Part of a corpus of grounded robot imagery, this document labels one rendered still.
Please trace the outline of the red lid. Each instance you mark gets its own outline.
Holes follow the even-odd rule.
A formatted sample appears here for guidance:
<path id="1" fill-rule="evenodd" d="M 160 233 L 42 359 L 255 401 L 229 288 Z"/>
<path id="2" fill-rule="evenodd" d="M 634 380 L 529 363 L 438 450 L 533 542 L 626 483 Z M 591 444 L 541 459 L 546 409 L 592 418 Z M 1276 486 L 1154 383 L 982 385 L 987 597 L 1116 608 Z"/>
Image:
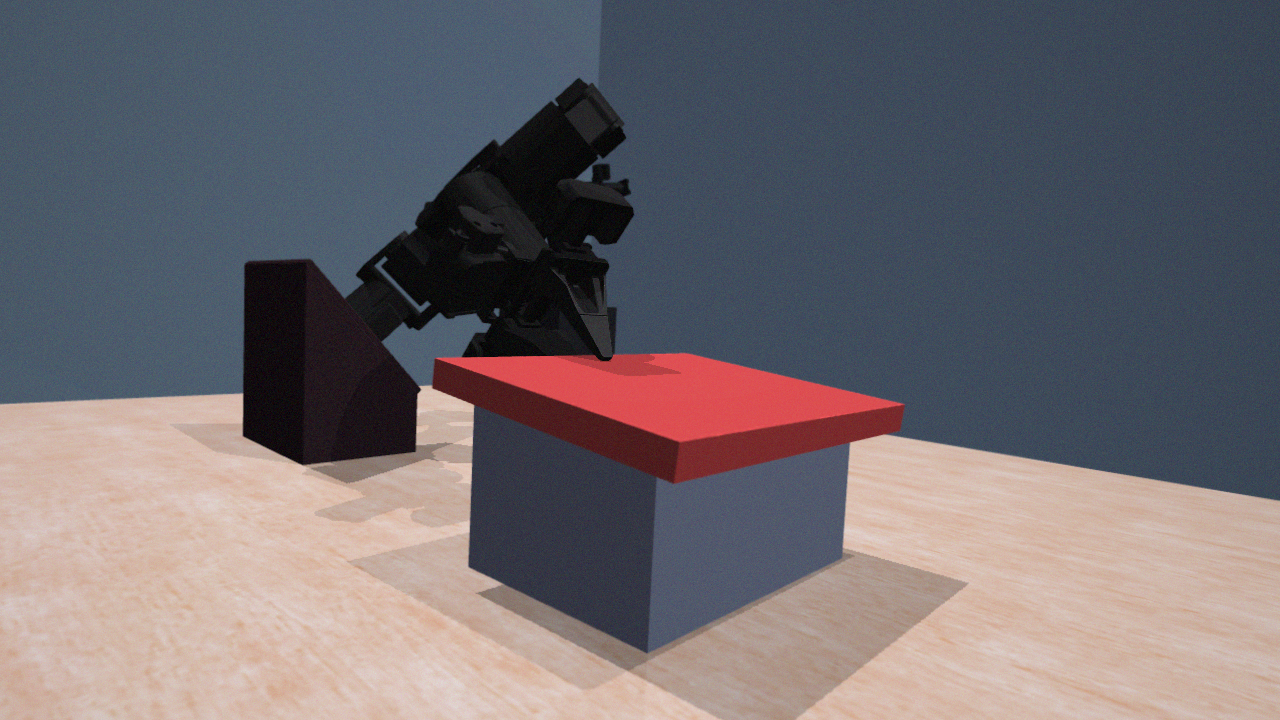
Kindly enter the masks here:
<path id="1" fill-rule="evenodd" d="M 905 407 L 691 354 L 435 357 L 433 389 L 673 484 L 890 434 Z"/>

